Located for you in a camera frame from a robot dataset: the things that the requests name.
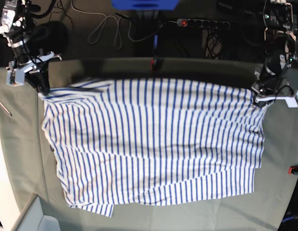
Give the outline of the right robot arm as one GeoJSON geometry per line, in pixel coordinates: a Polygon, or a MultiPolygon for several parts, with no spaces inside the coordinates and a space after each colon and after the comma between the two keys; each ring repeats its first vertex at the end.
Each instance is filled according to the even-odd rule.
{"type": "Polygon", "coordinates": [[[34,20],[48,16],[55,1],[39,14],[41,7],[30,0],[5,0],[0,3],[0,35],[7,39],[14,58],[9,62],[6,83],[17,87],[28,82],[37,92],[48,95],[49,62],[61,59],[65,52],[69,32],[60,21],[35,25],[34,20]]]}

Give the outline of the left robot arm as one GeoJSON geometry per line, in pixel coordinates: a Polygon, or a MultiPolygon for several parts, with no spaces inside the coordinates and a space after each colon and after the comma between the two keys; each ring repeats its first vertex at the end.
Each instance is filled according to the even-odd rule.
{"type": "Polygon", "coordinates": [[[263,6],[264,42],[267,44],[262,69],[251,86],[253,104],[263,108],[277,100],[298,107],[298,90],[290,86],[287,72],[298,62],[298,27],[293,5],[286,0],[266,0],[263,6]]]}

